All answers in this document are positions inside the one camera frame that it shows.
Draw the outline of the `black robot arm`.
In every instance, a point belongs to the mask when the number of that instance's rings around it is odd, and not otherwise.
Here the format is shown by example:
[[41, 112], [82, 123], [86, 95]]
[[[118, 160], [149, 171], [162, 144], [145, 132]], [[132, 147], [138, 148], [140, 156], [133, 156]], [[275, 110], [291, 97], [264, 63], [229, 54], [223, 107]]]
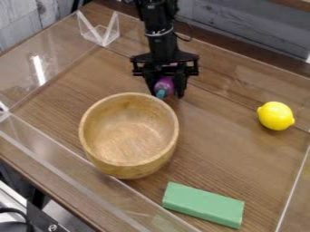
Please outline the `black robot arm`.
[[169, 90], [177, 98], [185, 94], [186, 79], [198, 75], [198, 56], [178, 49], [174, 32], [177, 0], [134, 0], [138, 19], [144, 22], [148, 52], [129, 58], [133, 76], [141, 76], [149, 93], [162, 99], [169, 93], [158, 87], [172, 81]]

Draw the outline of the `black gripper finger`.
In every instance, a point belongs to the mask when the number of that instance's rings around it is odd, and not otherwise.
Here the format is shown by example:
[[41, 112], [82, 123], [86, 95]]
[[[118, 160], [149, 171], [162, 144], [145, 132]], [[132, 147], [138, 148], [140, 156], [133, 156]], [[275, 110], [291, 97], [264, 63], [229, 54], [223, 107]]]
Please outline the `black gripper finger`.
[[154, 72], [144, 72], [144, 81], [148, 86], [148, 91], [150, 94], [154, 93], [154, 84], [158, 80], [158, 75]]
[[173, 88], [177, 98], [181, 98], [186, 88], [186, 76], [182, 70], [177, 70], [173, 76]]

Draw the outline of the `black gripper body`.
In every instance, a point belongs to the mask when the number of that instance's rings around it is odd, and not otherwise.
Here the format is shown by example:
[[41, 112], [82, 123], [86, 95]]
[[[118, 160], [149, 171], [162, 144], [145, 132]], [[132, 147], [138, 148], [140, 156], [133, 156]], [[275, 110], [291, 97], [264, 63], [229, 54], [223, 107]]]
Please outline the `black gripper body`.
[[160, 73], [174, 73], [176, 64], [186, 64], [184, 74], [186, 76], [198, 74], [198, 56], [184, 52], [177, 46], [177, 35], [174, 31], [145, 31], [148, 38], [148, 52], [129, 58], [133, 65], [133, 76], [141, 76], [148, 67]]

